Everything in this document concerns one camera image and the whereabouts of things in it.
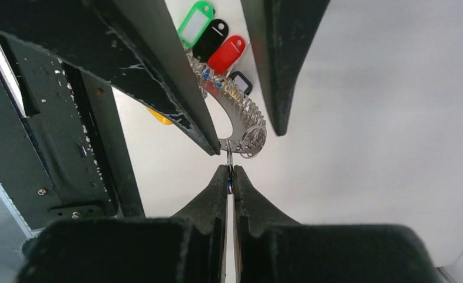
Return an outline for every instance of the key chain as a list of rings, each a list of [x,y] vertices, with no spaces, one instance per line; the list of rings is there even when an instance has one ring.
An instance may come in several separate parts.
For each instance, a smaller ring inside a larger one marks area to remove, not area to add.
[[[191,50],[187,50],[187,58],[203,94],[215,98],[230,118],[233,131],[229,137],[219,139],[221,149],[231,148],[245,159],[257,156],[266,142],[267,131],[266,120],[256,103],[231,78],[216,75],[208,64],[199,62]]]
[[[197,1],[178,28],[178,35],[185,48],[195,45],[214,17],[214,9],[207,1]]]

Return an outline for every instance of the black key tag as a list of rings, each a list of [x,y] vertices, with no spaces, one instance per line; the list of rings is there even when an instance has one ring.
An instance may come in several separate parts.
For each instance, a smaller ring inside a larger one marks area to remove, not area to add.
[[[231,78],[235,84],[239,86],[239,89],[242,90],[245,95],[248,96],[252,91],[252,83],[241,72],[233,72],[229,75],[229,78]]]
[[[222,19],[212,20],[193,46],[193,57],[207,63],[228,36],[228,25]]]

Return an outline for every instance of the green key tag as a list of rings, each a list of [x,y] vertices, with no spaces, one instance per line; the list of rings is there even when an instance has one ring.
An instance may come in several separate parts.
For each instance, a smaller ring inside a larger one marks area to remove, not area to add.
[[[197,1],[178,28],[180,39],[186,48],[190,48],[199,40],[202,32],[214,17],[214,9],[207,1]]]

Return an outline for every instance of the yellow key tag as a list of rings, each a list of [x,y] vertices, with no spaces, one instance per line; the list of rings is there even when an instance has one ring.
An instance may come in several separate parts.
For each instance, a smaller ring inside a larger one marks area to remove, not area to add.
[[[155,112],[154,110],[152,110],[152,109],[150,109],[148,107],[147,107],[147,109],[150,111],[150,113],[152,113],[153,116],[155,116],[155,118],[157,118],[157,120],[159,120],[164,125],[172,125],[173,124],[173,122],[171,122],[171,120],[169,120],[168,118],[165,118],[161,114],[158,114],[157,112]]]

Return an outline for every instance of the screw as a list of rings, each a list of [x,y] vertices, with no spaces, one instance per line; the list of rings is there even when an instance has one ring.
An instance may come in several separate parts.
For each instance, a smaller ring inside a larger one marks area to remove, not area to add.
[[[81,213],[78,212],[78,211],[75,211],[72,213],[72,219],[79,219],[79,217],[81,217]]]
[[[44,196],[46,195],[48,191],[46,189],[38,189],[37,190],[37,194],[40,195],[40,196]]]

